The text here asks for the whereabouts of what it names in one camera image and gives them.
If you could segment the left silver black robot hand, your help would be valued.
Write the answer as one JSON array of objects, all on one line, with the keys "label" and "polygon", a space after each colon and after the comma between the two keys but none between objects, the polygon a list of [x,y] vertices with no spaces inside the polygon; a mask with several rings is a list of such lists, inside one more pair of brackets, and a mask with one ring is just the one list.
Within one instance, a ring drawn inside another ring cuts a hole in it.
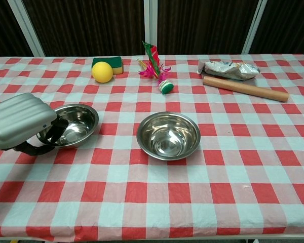
[{"label": "left silver black robot hand", "polygon": [[67,127],[67,120],[31,93],[20,94],[0,103],[0,150],[13,149],[31,156],[45,154],[54,146],[35,147],[27,140],[49,128],[45,138],[54,143]]}]

